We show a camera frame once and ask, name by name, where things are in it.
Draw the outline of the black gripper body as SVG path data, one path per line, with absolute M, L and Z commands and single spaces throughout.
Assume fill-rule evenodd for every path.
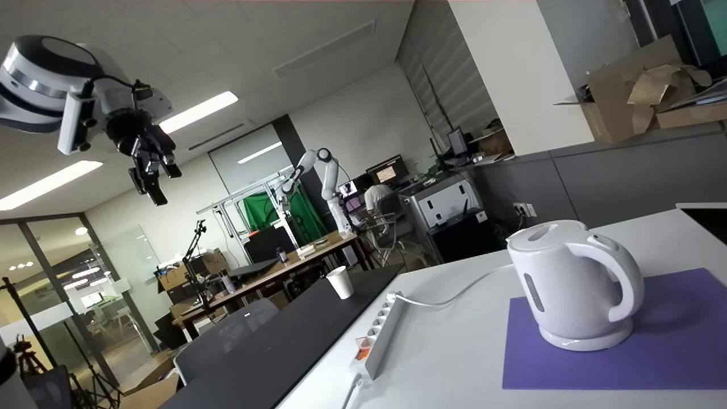
M 163 162 L 175 162 L 175 141 L 141 109 L 124 109 L 107 119 L 107 136 L 134 160 L 142 177 L 157 177 Z

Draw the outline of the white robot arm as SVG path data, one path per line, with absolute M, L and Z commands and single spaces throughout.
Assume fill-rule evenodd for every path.
M 170 101 L 129 81 L 104 50 L 50 35 L 15 37 L 0 67 L 0 123 L 56 134 L 56 150 L 75 154 L 104 134 L 131 160 L 129 179 L 157 208 L 167 199 L 159 173 L 179 177 L 175 141 L 162 131 Z

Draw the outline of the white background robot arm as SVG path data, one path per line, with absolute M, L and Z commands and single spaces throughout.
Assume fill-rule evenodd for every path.
M 321 199 L 325 200 L 329 217 L 333 219 L 336 233 L 351 235 L 354 228 L 349 225 L 338 200 L 338 160 L 329 148 L 307 150 L 292 166 L 292 173 L 279 183 L 279 192 L 288 195 L 292 187 L 315 166 L 323 166 Z

